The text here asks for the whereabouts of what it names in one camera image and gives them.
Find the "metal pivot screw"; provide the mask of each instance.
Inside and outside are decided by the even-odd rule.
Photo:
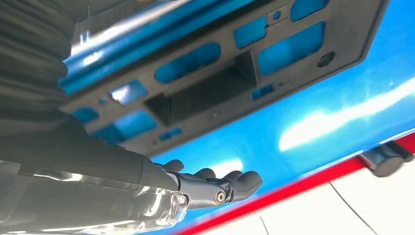
[[[220,189],[216,192],[215,203],[219,206],[223,204],[224,201],[225,201],[225,191],[223,189]]]

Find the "robotic arm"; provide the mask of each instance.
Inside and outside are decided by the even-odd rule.
[[[178,160],[165,165],[154,164],[144,155],[92,138],[80,122],[59,109],[66,96],[58,81],[67,74],[62,61],[70,55],[75,24],[121,2],[123,0],[0,1],[0,160],[17,163],[19,167],[13,171],[16,176],[36,178],[39,169],[53,169],[111,182],[179,191],[185,196],[189,209],[216,207],[248,198],[262,184],[256,172],[234,171],[223,179],[216,179],[210,169],[202,169],[194,175],[183,174],[180,170],[184,166]],[[0,172],[10,172],[9,165],[5,166],[0,164]],[[0,190],[6,192],[5,188],[13,188],[7,185],[0,183],[0,187],[4,187]],[[0,203],[7,202],[6,199],[7,193],[0,193]],[[85,203],[88,202],[78,205],[72,201],[70,207]],[[12,216],[13,207],[3,211],[7,213],[1,216],[2,208],[7,208],[1,204],[0,230],[9,232],[11,226],[24,228],[27,220],[11,221],[19,217]],[[23,214],[28,216],[30,209]],[[40,227],[45,225],[42,223],[51,224],[36,216],[30,221],[36,221]],[[64,226],[76,227],[76,223],[68,223]]]

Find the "glossy blue paint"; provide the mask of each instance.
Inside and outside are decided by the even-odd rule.
[[[240,0],[226,2],[228,5],[219,4],[210,11],[220,15],[225,14],[226,7],[242,5]],[[235,169],[256,170],[264,180],[258,196],[414,128],[412,9],[413,1],[391,1],[369,55],[360,65],[161,154],[154,161],[180,159],[184,172],[211,167],[218,176]],[[183,24],[183,28],[200,25],[192,25],[195,21]],[[151,49],[166,42],[155,41],[149,42]],[[134,58],[126,53],[106,65],[110,69],[96,69],[81,78],[99,79]],[[189,211],[184,222],[171,230],[149,234],[172,232],[232,206]]]
[[[98,47],[83,57],[69,58],[66,61],[68,76],[60,81],[60,85],[69,95],[74,94],[131,62],[252,1],[191,1],[160,20]]]

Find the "rectangular opening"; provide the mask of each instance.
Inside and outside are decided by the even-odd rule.
[[[260,71],[267,76],[317,52],[323,45],[325,23],[319,22],[260,52]]]
[[[160,135],[160,140],[168,141],[171,138],[180,135],[181,133],[182,133],[182,129],[180,127],[176,127],[174,129]]]
[[[251,53],[232,59],[230,66],[175,94],[159,94],[146,101],[148,108],[166,125],[211,109],[256,87]]]
[[[154,130],[156,121],[145,111],[134,111],[103,127],[92,136],[110,144],[118,144]]]
[[[272,92],[274,92],[274,85],[273,84],[269,84],[266,85],[265,87],[259,88],[255,91],[252,92],[251,94],[251,98],[252,100],[257,100],[259,98],[262,98],[268,94],[271,94]]]

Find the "mounting hole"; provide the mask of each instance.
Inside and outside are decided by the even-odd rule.
[[[273,15],[274,20],[278,20],[280,16],[281,16],[281,12],[280,12],[280,11],[276,11],[276,12],[274,13],[274,15]]]
[[[317,63],[317,66],[319,68],[326,67],[327,65],[329,65],[333,61],[335,56],[336,56],[336,53],[334,53],[333,51],[325,54],[324,56],[322,56],[320,58],[320,61]]]

